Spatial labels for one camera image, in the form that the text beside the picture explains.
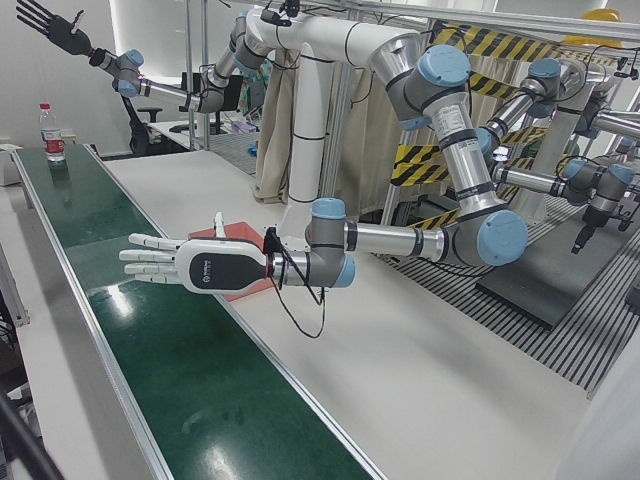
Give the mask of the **robot hand black white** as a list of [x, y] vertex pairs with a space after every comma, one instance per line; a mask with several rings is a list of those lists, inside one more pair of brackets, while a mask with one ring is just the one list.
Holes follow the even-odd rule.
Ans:
[[54, 14], [37, 1], [18, 0], [16, 18], [42, 34], [51, 43], [71, 55], [90, 57], [93, 47], [89, 37], [78, 28], [85, 10], [79, 10], [72, 21]]

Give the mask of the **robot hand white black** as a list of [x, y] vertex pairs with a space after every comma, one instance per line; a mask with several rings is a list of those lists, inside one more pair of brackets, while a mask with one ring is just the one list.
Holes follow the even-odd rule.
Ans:
[[223, 214], [212, 239], [168, 239], [133, 233], [134, 249], [119, 252], [124, 272], [138, 281], [178, 284], [197, 294], [242, 294], [269, 273], [268, 257], [253, 242], [226, 236]]

